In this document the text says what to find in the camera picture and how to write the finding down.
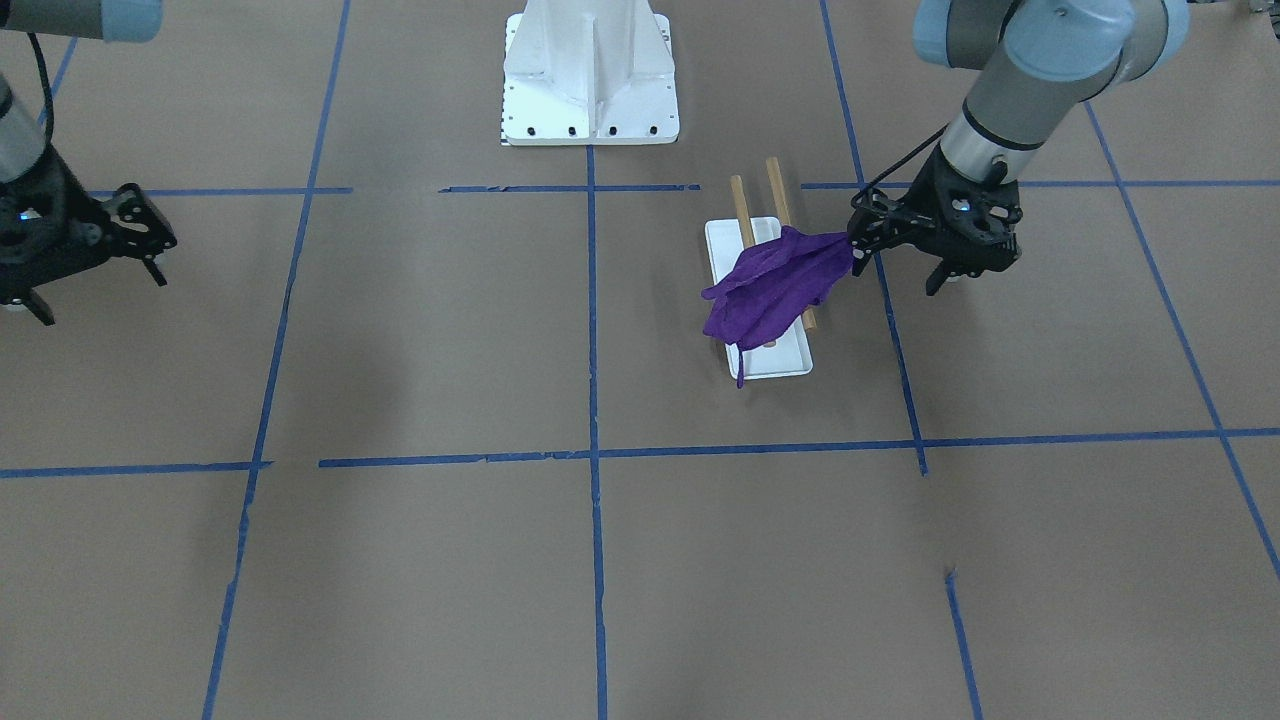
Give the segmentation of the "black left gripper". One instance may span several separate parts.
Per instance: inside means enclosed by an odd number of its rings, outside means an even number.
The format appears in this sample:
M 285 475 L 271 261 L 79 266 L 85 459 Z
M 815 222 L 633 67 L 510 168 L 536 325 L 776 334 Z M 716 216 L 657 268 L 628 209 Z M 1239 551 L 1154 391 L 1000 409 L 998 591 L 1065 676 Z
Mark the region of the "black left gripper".
M 996 158 L 973 181 L 955 170 L 936 146 L 902 197 L 883 192 L 881 182 L 922 151 L 915 149 L 852 197 L 847 225 L 851 277 L 860 277 L 873 255 L 901 245 L 940 259 L 925 279 L 928 297 L 934 297 L 954 273 L 1007 270 L 1021 256 L 1015 225 L 1023 211 L 1019 186 L 1005 158 Z

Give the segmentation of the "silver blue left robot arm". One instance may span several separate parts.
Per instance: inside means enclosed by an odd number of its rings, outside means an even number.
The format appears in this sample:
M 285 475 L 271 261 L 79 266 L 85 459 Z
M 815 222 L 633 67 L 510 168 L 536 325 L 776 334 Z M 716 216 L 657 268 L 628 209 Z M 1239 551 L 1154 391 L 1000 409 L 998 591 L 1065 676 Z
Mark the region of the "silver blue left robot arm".
M 1005 272 L 1020 256 L 1019 178 L 1069 111 L 1169 61 L 1190 32 L 1184 1 L 923 1 L 923 60 L 975 70 L 957 115 L 922 142 L 897 199 L 870 179 L 851 201 L 852 274 L 904 245 L 938 259 L 925 282 Z

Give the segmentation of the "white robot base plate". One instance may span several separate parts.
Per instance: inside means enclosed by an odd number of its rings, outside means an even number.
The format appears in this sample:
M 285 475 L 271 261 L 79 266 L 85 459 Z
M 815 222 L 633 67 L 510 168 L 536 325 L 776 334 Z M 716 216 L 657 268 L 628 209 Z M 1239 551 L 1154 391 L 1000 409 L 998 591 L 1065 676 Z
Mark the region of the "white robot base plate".
M 502 143 L 678 140 L 669 19 L 649 1 L 529 1 L 507 18 L 504 41 Z

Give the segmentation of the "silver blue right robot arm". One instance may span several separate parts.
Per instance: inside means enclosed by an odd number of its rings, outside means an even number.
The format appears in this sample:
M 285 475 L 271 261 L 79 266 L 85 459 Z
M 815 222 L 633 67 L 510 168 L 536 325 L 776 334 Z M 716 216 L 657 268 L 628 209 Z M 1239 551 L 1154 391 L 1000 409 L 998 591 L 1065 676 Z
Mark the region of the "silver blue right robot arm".
M 142 263 L 155 284 L 157 259 L 178 243 L 170 222 L 136 183 L 93 199 L 52 142 L 55 113 L 40 35 L 145 44 L 163 26 L 161 1 L 4 1 L 3 29 L 26 35 L 35 56 L 45 120 L 1 81 L 1 301 L 54 325 L 38 287 L 114 258 Z

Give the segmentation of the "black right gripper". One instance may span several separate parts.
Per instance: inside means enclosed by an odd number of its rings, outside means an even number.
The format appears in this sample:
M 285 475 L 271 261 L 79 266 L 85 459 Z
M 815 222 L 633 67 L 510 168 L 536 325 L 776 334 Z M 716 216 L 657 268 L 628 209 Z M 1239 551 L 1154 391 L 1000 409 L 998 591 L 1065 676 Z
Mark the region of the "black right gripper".
M 141 187 L 125 183 L 110 199 L 93 199 L 54 147 L 3 183 L 1 299 L 46 327 L 56 319 L 40 286 L 128 258 L 165 287 L 163 255 L 175 246 L 170 222 Z

